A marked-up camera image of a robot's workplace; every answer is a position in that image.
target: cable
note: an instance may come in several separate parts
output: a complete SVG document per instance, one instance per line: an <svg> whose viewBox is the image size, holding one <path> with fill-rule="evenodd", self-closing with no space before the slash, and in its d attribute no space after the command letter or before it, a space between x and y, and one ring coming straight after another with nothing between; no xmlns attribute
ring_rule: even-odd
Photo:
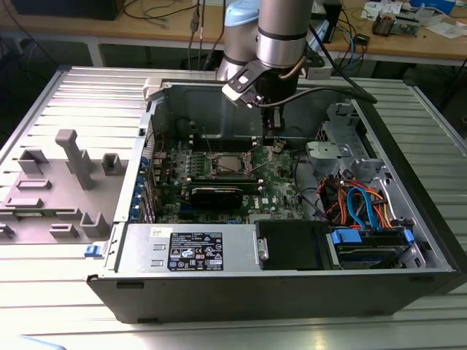
<svg viewBox="0 0 467 350"><path fill-rule="evenodd" d="M161 150L158 153L158 156L156 157L157 159L159 158L159 156L163 152L164 147L166 146L166 136L163 133L161 135L162 135L162 147L161 147Z"/></svg>
<svg viewBox="0 0 467 350"><path fill-rule="evenodd" d="M287 80L293 77L298 71L300 71L301 67L305 64L305 62L306 62L306 57L302 56L300 60L297 62L297 64L292 68L291 71L289 71L287 74L279 75L279 80Z"/></svg>
<svg viewBox="0 0 467 350"><path fill-rule="evenodd" d="M364 96L360 93L360 91L355 91L355 89L350 89L347 87L312 87L307 90L303 90L300 93L296 93L295 95L292 95L291 97L285 98L282 101L274 102L271 104L260 104L259 102L255 101L252 103L253 106L259 107L259 108L269 108L269 107L278 107L283 104L287 104L291 101L296 100L297 98L300 98L302 96L308 95L310 93L316 93L318 91L329 91L329 92L335 92L335 93L342 93L346 96L349 96L351 98L354 98L356 100L362 100L362 101L367 101L370 103L374 103L374 97L371 96L372 98L369 98L367 96Z"/></svg>
<svg viewBox="0 0 467 350"><path fill-rule="evenodd" d="M452 79L452 82L450 84L450 88L448 88L446 90L446 93L444 94L443 99L441 100L441 103L440 103L441 109L446 108L446 106L449 104L449 102L454 97L454 95L455 95L454 90L456 88L456 80L458 80L458 78L460 76L460 73L462 72L462 70L466 66L466 64L467 64L467 57L464 60L464 62L462 63L462 66L460 66L458 72L454 75L454 78Z"/></svg>
<svg viewBox="0 0 467 350"><path fill-rule="evenodd" d="M303 151L302 153L300 153L300 155L298 156L298 159L296 161L296 164L295 164L295 167L293 169L293 183L296 187L296 190L298 192L298 194L300 195L300 198L303 199L306 203L308 203L308 205L310 205L313 209L314 209L314 215L315 217L319 217L322 221L326 221L328 222L329 220L327 220L325 218L325 214L321 211L321 209L319 209L317 207L316 204L314 204L313 202L311 202L307 197L305 197L303 195L303 192L305 190L308 190L309 188L312 188L312 187L307 187L305 190L300 190L300 187L298 187L298 184L297 184L297 168L298 168L298 164L300 163L300 159L301 159L301 156L305 153L305 151Z"/></svg>
<svg viewBox="0 0 467 350"><path fill-rule="evenodd" d="M132 15L131 13L128 13L128 8L130 7L130 5L134 4L135 2L137 2L138 0L131 0L130 2L127 3L127 5L124 6L123 8L123 13L125 13L125 15L131 17L131 18L135 18L137 20L157 20L158 18L164 18L164 17L168 17L168 16L172 16L172 15L175 15L179 12L182 12L182 11L186 11L188 9L194 9L196 7L196 5L193 5L193 6L190 6L190 7L184 7L183 9L178 9L177 11L173 11L173 12L170 12L170 13L166 13L164 15L159 15L159 16L149 16L149 15L144 15L144 17L139 17L139 16L135 16L135 15Z"/></svg>
<svg viewBox="0 0 467 350"><path fill-rule="evenodd" d="M211 49L211 51L209 51L209 54L208 54L208 56L206 58L206 61L204 62L204 67L203 67L204 71L207 70L207 68L209 66L209 62L212 60L212 55L214 55L214 51L216 50L216 46L219 44L220 40L224 36L224 31L225 31L225 11L227 11L227 1L223 0L223 3L222 3L222 29L220 30L220 34L217 37L214 45L212 45L212 49Z"/></svg>
<svg viewBox="0 0 467 350"><path fill-rule="evenodd" d="M201 51L203 50L204 13L206 12L206 0L203 0L201 11L201 30L199 31L198 70L201 70Z"/></svg>
<svg viewBox="0 0 467 350"><path fill-rule="evenodd" d="M318 36L318 34L316 34L316 31L315 29L310 26L309 27L310 31L313 33L314 37L316 38L316 41L318 42L318 44L320 45L321 47L321 50L324 52L325 56L328 58L328 60L331 62L331 65L334 67L335 70L337 70L337 72L340 74L340 76L342 78L344 78L344 80L346 82L348 82L349 84L351 84L351 86L353 86L355 89L357 89L360 93L361 93L361 97L360 99L364 100L364 101L367 101L367 102L370 102L372 104L375 104L378 102L378 100L375 99L375 97L370 94L370 93L367 93L364 89L362 89L360 86L358 86L353 80L351 80L347 75L344 74L344 72L336 65L336 63L333 61L331 55L329 55L329 52L328 50L326 49L326 47L324 46L323 42L321 41L320 37Z"/></svg>
<svg viewBox="0 0 467 350"><path fill-rule="evenodd" d="M23 33L26 34L29 37L29 39L31 39L33 42L36 43L36 45L39 47L39 49L41 49L41 51L53 62L53 64L58 66L57 61L54 60L53 57L51 55L49 55L49 53L37 42L37 40L35 40L35 38L33 38L32 35L30 35L30 33L27 30L24 29L24 27L16 20L15 17L13 17L13 14L9 11L7 3L5 2L5 0L2 0L2 2L3 2L3 6L5 7L5 10L7 11L9 17L13 20L13 22L16 23L18 28L21 29L21 31L23 31Z"/></svg>
<svg viewBox="0 0 467 350"><path fill-rule="evenodd" d="M191 70L191 45L193 45L193 38L195 34L191 32L190 42L188 43L188 70Z"/></svg>
<svg viewBox="0 0 467 350"><path fill-rule="evenodd" d="M343 69L346 69L353 63L353 58L355 55L355 42L353 41L352 34L348 30L340 28L340 27L336 27L336 29L339 29L340 31L342 31L342 33L346 34L349 37L350 48L351 48L352 53L350 54L349 64L347 64L347 66L343 68Z"/></svg>
<svg viewBox="0 0 467 350"><path fill-rule="evenodd" d="M32 54L34 53L34 50L36 49L37 47L37 43L34 44L34 47L32 48L32 50L30 51L29 53L29 58L28 58L28 62L26 63L26 75L28 76L28 79L30 79L31 77L29 76L29 64L31 62L31 59L32 59Z"/></svg>
<svg viewBox="0 0 467 350"><path fill-rule="evenodd" d="M188 70L191 70L191 46L193 45L193 38L199 27L199 0L196 1L195 10L190 22L190 42L188 43Z"/></svg>

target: warning label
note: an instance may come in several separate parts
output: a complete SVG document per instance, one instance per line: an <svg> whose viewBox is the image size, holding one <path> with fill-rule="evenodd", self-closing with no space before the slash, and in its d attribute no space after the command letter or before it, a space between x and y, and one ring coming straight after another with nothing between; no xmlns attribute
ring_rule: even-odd
<svg viewBox="0 0 467 350"><path fill-rule="evenodd" d="M172 233L170 271L222 271L222 233Z"/></svg>

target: black cable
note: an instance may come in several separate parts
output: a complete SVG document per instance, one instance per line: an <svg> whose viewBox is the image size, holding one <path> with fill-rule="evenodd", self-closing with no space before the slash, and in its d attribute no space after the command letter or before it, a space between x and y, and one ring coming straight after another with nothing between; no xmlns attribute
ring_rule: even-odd
<svg viewBox="0 0 467 350"><path fill-rule="evenodd" d="M201 51L203 50L204 35L204 13L206 12L206 0L203 0L203 9L201 11L201 30L199 32L199 50L198 50L198 70L201 70Z"/></svg>
<svg viewBox="0 0 467 350"><path fill-rule="evenodd" d="M272 104L260 104L260 103L253 102L253 106L258 107L258 108L278 107L283 104L288 104L289 102L294 101L297 98L308 95L309 93L316 93L318 91L329 91L329 92L335 92L335 93L342 93L356 100L367 101L367 102L370 102L371 104L374 104L375 103L374 100L376 100L374 99L372 95L369 94L371 97L367 97L363 95L359 90L356 90L356 89L345 88L345 87L320 86L320 87L312 87L310 89L303 90L300 93L296 93L295 95L292 95L291 97L285 98L282 101L274 102Z"/></svg>
<svg viewBox="0 0 467 350"><path fill-rule="evenodd" d="M353 86L357 91L360 92L361 94L361 97L359 99L361 100L364 100L364 101L367 101L367 102L370 102L372 104L375 104L378 102L378 100L375 99L375 97L370 94L370 93L367 93L364 89L362 89L360 86L358 86L353 80L351 80L347 75L345 75L345 73L336 65L336 63L333 61L331 55L329 55L329 52L328 50L326 49L326 47L324 46L323 42L321 41L320 37L318 36L318 34L316 34L316 31L315 29L310 26L310 31L313 33L314 37L316 38L316 41L317 43L320 45L321 47L321 50L324 52L326 58L328 58L328 60L331 62L331 65L332 67L334 67L334 69L339 73L339 75L344 78L344 80L346 82L348 82L349 84L351 84L351 86Z"/></svg>
<svg viewBox="0 0 467 350"><path fill-rule="evenodd" d="M191 32L190 42L188 43L188 70L191 70L191 45L193 45L193 38L195 34Z"/></svg>
<svg viewBox="0 0 467 350"><path fill-rule="evenodd" d="M188 70L191 70L191 46L193 45L193 38L195 37L195 33L198 31L199 27L199 1L196 1L195 10L193 11L193 16L191 17L190 22L190 42L188 43Z"/></svg>
<svg viewBox="0 0 467 350"><path fill-rule="evenodd" d="M31 39L34 43L36 43L37 47L39 49L41 49L41 51L56 65L58 66L58 63L56 60L53 59L53 57L51 55L49 55L49 53L37 42L37 40L35 40L35 38L32 37L32 35L30 35L30 33L24 29L24 27L16 20L15 17L13 17L13 14L9 11L8 9L8 6L7 6L7 3L5 2L5 0L2 0L3 1L3 6L5 7L5 10L7 11L9 17L13 20L13 22L16 23L16 25L18 26L19 29L21 29L21 31L23 31L24 34L26 34L29 39Z"/></svg>
<svg viewBox="0 0 467 350"><path fill-rule="evenodd" d="M158 18L164 18L164 17L172 16L172 15L175 15L176 13L179 13L179 12L182 12L182 11L187 11L189 9L194 9L196 7L196 5L193 5L193 6L190 6L190 7L184 7L183 9L178 9L177 11L166 13L164 15L159 15L159 16L145 15L144 17L139 17L139 16L132 15L131 13L128 13L128 8L130 7L130 5L134 4L137 1L138 0L131 0L130 2L127 3L127 5L125 5L123 7L123 13L125 13L125 15L127 15L127 16L129 16L131 18L135 18L137 20L157 20Z"/></svg>
<svg viewBox="0 0 467 350"><path fill-rule="evenodd" d="M462 66L460 66L458 72L454 75L454 78L452 79L452 82L450 84L450 88L448 88L446 90L446 93L444 94L443 99L441 100L441 103L440 103L441 110L446 108L447 105L449 104L449 102L454 97L454 95L455 95L454 92L455 92L455 89L457 87L456 81L459 79L460 74L462 73L462 70L464 69L466 64L467 64L467 57L464 60L464 62L462 63Z"/></svg>
<svg viewBox="0 0 467 350"><path fill-rule="evenodd" d="M220 30L220 34L217 37L214 45L212 46L211 51L209 51L209 54L207 56L206 62L204 63L203 70L205 71L209 65L209 62L212 60L212 55L214 55L214 51L216 50L216 46L219 44L220 40L224 36L224 31L225 31L225 11L227 10L227 1L223 0L222 3L222 29Z"/></svg>

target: gray bracket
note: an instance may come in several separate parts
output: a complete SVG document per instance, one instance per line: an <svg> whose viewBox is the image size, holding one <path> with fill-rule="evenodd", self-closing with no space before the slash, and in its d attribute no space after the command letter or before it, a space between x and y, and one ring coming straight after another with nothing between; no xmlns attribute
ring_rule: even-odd
<svg viewBox="0 0 467 350"><path fill-rule="evenodd" d="M117 153L106 153L102 158L102 168L106 176L117 176L125 173Z"/></svg>
<svg viewBox="0 0 467 350"><path fill-rule="evenodd" d="M52 224L49 232L54 238L78 237L78 231L73 224Z"/></svg>
<svg viewBox="0 0 467 350"><path fill-rule="evenodd" d="M90 177L88 166L82 159L82 153L76 145L78 135L72 129L60 129L55 137L55 142L58 146L63 147L69 161L69 166L72 167L81 188L90 190L93 186L93 180Z"/></svg>
<svg viewBox="0 0 467 350"><path fill-rule="evenodd" d="M14 234L10 226L0 223L0 238L11 238Z"/></svg>
<svg viewBox="0 0 467 350"><path fill-rule="evenodd" d="M26 149L18 159L18 164L28 178L41 177L39 164L49 163L40 149Z"/></svg>
<svg viewBox="0 0 467 350"><path fill-rule="evenodd" d="M85 231L87 237L103 237L108 236L110 233L110 227L106 223L102 213L97 214L95 222L90 219L88 213L84 213L81 219L81 228Z"/></svg>

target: electronic component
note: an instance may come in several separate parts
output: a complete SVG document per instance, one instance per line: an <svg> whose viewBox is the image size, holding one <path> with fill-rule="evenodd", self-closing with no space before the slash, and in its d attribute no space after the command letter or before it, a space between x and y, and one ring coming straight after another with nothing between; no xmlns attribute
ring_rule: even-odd
<svg viewBox="0 0 467 350"><path fill-rule="evenodd" d="M242 169L242 159L233 155L219 155L215 166L218 174L235 174Z"/></svg>
<svg viewBox="0 0 467 350"><path fill-rule="evenodd" d="M370 42L370 37L360 33L356 33L356 35L353 37L353 41L356 45L367 46Z"/></svg>
<svg viewBox="0 0 467 350"><path fill-rule="evenodd" d="M299 271L332 269L325 236L329 230L329 225L324 222L257 221L256 235L267 249L267 258L260 260L261 268Z"/></svg>
<svg viewBox="0 0 467 350"><path fill-rule="evenodd" d="M388 36L395 22L395 15L390 12L380 12L371 27L374 35Z"/></svg>
<svg viewBox="0 0 467 350"><path fill-rule="evenodd" d="M190 193L190 204L197 209L237 209L242 206L242 201L243 191L238 188L197 187Z"/></svg>
<svg viewBox="0 0 467 350"><path fill-rule="evenodd" d="M343 269L394 268L401 264L398 257L414 242L412 232L404 227L378 233L339 228L328 236L330 250L335 250L338 260L334 263Z"/></svg>
<svg viewBox="0 0 467 350"><path fill-rule="evenodd" d="M390 12L380 12L372 26L373 34L388 36L397 35L415 35L420 29L418 20L410 16L394 15Z"/></svg>
<svg viewBox="0 0 467 350"><path fill-rule="evenodd" d="M125 0L12 0L19 15L41 15L60 17L114 20L125 4Z"/></svg>

